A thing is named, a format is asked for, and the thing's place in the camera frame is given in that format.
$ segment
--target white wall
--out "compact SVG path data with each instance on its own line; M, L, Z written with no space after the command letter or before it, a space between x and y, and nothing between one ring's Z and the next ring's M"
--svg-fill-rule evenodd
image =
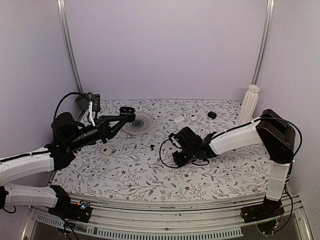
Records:
M51 122L63 95L76 90L56 1L0 4L0 158L35 150L52 140ZM61 111L79 114L72 98ZM19 181L43 186L48 174ZM26 208L0 210L0 239L21 239Z
M68 0L83 87L105 100L240 100L253 77L266 6L256 0Z
M290 189L320 239L320 1L278 0L258 82L256 113L271 108L302 131Z

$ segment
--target white bottle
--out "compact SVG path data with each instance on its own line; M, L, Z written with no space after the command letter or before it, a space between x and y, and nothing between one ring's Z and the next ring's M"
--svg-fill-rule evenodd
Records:
M242 106L239 113L239 122L245 124L252 119L254 110L256 108L260 92L260 87L254 84L249 85L249 90L246 91Z

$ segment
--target floral tablecloth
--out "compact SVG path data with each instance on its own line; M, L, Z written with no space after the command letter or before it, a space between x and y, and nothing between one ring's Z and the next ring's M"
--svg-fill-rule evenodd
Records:
M143 135L120 131L107 144L112 154L105 156L105 145L86 146L69 167L58 171L53 184L67 192L109 199L135 201L212 200L263 193L269 179L270 161L263 145L234 149L210 159L207 166L187 164L171 169L159 161L160 144L169 134L189 126L202 138L239 125L241 101L231 100L113 100L102 101L99 115L118 115L121 106L152 115L156 127ZM207 117L209 111L216 119ZM190 114L198 116L196 122ZM185 116L185 121L173 119ZM82 122L88 124L85 114ZM167 142L162 158L174 164L175 147Z

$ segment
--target floral pattern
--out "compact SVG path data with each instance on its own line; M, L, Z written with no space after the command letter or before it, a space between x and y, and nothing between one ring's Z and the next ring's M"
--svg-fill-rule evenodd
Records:
M100 115L117 115L121 106L151 114L156 127L143 135L120 131L107 144L112 153L102 153L105 145L86 146L69 167L55 174L53 184L67 192L109 199L135 201L199 201L233 198L263 193L269 179L270 161L263 145L234 149L209 160L209 165L187 164L179 169L165 167L159 147L170 133L189 126L202 138L239 125L240 101L228 100L113 100L102 101ZM216 119L207 117L209 111ZM196 122L190 114L198 116ZM174 123L183 115L185 121ZM82 122L88 124L87 117ZM161 156L174 164L177 149L164 144Z

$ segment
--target ventilation grille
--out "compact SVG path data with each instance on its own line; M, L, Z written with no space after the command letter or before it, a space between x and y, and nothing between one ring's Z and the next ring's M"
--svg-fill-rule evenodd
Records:
M37 221L51 225L56 228L63 228L64 222L55 217L46 216L42 214L37 215ZM240 227L220 230L220 231L207 231L198 233L135 233L135 232L120 232L109 230L101 227L87 226L86 232L81 232L90 236L96 236L109 240L223 240L242 237Z

